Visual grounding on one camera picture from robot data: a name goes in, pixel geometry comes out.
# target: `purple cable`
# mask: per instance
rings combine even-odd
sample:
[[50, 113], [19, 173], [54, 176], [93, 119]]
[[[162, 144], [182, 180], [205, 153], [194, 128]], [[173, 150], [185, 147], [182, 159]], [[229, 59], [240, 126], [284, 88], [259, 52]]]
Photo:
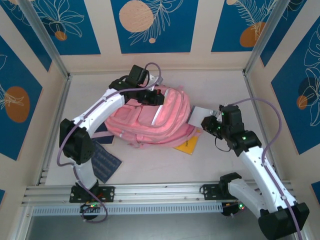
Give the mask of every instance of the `purple cable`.
[[[266, 153], [267, 151], [270, 149], [271, 145], [277, 140], [277, 138], [279, 137], [280, 135], [280, 132], [282, 130], [282, 120], [281, 120], [281, 116], [280, 116], [280, 113], [279, 111], [277, 110], [277, 108], [269, 101], [263, 99], [263, 98], [259, 98], [259, 97], [250, 97], [250, 98], [246, 98], [246, 99], [243, 99], [241, 101], [237, 101], [237, 102], [234, 102], [232, 103], [231, 105], [238, 105], [238, 104], [241, 104], [243, 102], [246, 102], [246, 101], [260, 101], [260, 102], [263, 102], [265, 104], [268, 104], [276, 113], [277, 117], [278, 117], [278, 120], [279, 120], [279, 127], [278, 127], [278, 131], [276, 132], [274, 138], [268, 143], [268, 145], [263, 149], [263, 152], [262, 152], [262, 156], [261, 156], [261, 160], [262, 160], [262, 163], [263, 163], [263, 166], [266, 170], [266, 172], [269, 174], [270, 178], [272, 179], [274, 185], [276, 186], [276, 188], [278, 189], [279, 193], [281, 194], [281, 197], [285, 197], [285, 194], [283, 192], [283, 190], [281, 189], [281, 187], [279, 186], [279, 184], [277, 183], [277, 180], [275, 179], [275, 177], [272, 175], [270, 169], [265, 165], [265, 162], [266, 162]], [[287, 206], [287, 208], [289, 209], [289, 212], [292, 216], [292, 220], [294, 222], [294, 226], [295, 226], [295, 229], [296, 229], [296, 233], [298, 235], [298, 239], [299, 240], [302, 240], [302, 235], [301, 235], [301, 231], [300, 231], [300, 228], [299, 228], [299, 224], [298, 224], [298, 221], [297, 221], [297, 218], [295, 216], [295, 213], [292, 209], [292, 207], [290, 206], [287, 198], [284, 198], [284, 202]]]
[[142, 90], [147, 90], [149, 88], [152, 88], [153, 86], [155, 86], [161, 79], [161, 69], [160, 69], [160, 66], [154, 62], [149, 62], [147, 65], [145, 65], [144, 69], [147, 69], [147, 67], [149, 65], [155, 65], [158, 70], [159, 70], [159, 76], [158, 76], [158, 79], [153, 83], [151, 84], [150, 86], [145, 86], [145, 87], [140, 87], [140, 88], [128, 88], [128, 89], [122, 89], [122, 90], [119, 90], [119, 91], [116, 91], [110, 95], [108, 95], [106, 97], [105, 100], [101, 100], [100, 102], [98, 102], [96, 105], [94, 105], [84, 116], [83, 116], [83, 120], [80, 120], [72, 129], [71, 131], [65, 136], [64, 140], [62, 141], [62, 144], [59, 148], [59, 152], [58, 152], [58, 155], [56, 157], [56, 164], [59, 166], [59, 167], [64, 167], [64, 166], [68, 166], [68, 165], [71, 165], [73, 166], [73, 173], [74, 173], [74, 176], [75, 178], [77, 179], [79, 185], [87, 192], [89, 193], [105, 210], [105, 216], [102, 220], [98, 220], [98, 221], [89, 221], [89, 220], [86, 220], [85, 219], [85, 212], [87, 211], [88, 208], [86, 208], [83, 212], [82, 212], [82, 218], [83, 220], [85, 220], [86, 223], [90, 223], [90, 224], [98, 224], [98, 223], [102, 223], [103, 221], [105, 221], [108, 217], [108, 210], [105, 206], [105, 204], [99, 199], [97, 198], [88, 188], [85, 187], [85, 185], [80, 181], [80, 178], [78, 176], [78, 173], [77, 173], [77, 170], [76, 170], [76, 166], [73, 162], [67, 162], [67, 163], [60, 163], [60, 158], [61, 158], [61, 154], [63, 152], [63, 149], [68, 141], [68, 139], [70, 138], [70, 136], [74, 133], [74, 131], [77, 129], [77, 127], [79, 127], [79, 125], [83, 122], [86, 121], [86, 118], [94, 111], [96, 110], [101, 104], [103, 104], [104, 102], [106, 102], [109, 98], [113, 97], [114, 95], [116, 94], [120, 94], [120, 93], [123, 93], [123, 92], [133, 92], [133, 91], [142, 91]]

